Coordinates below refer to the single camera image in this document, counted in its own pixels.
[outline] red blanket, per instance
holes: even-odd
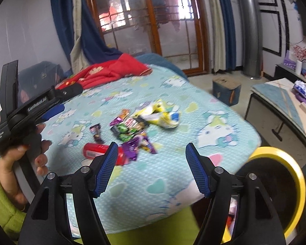
[[[81,84],[84,89],[88,89],[116,81],[126,76],[148,75],[151,72],[152,69],[146,67],[130,55],[123,53],[118,60],[93,64],[87,67],[74,77],[65,80],[56,88],[62,89],[77,82]]]

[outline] barcode label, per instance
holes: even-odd
[[[86,151],[86,156],[87,157],[94,158],[96,156],[101,156],[101,155],[104,155],[104,153],[99,153],[99,152],[95,152],[95,151]]]

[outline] green sleeve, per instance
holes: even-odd
[[[10,202],[0,184],[0,226],[12,240],[18,239],[25,215]]]

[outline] light blue bed sheet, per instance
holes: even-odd
[[[53,141],[46,153],[49,169],[65,175],[89,164],[82,150],[86,143],[94,142],[91,125],[101,124],[105,144],[120,144],[109,123],[121,109],[134,111],[142,103],[158,99],[179,106],[181,123],[177,128],[150,125],[147,129],[158,154],[140,150],[136,162],[116,167],[107,190],[95,199],[107,233],[145,226],[203,197],[185,158],[189,142],[230,173],[260,146],[255,129],[231,108],[171,70],[151,67],[154,69],[149,76],[122,78],[83,92],[67,102],[65,111],[51,118],[43,131],[43,138]],[[68,210],[72,232],[78,236],[71,195]]]

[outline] blue storage stool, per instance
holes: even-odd
[[[228,106],[239,102],[241,84],[229,76],[218,76],[213,79],[213,96]]]

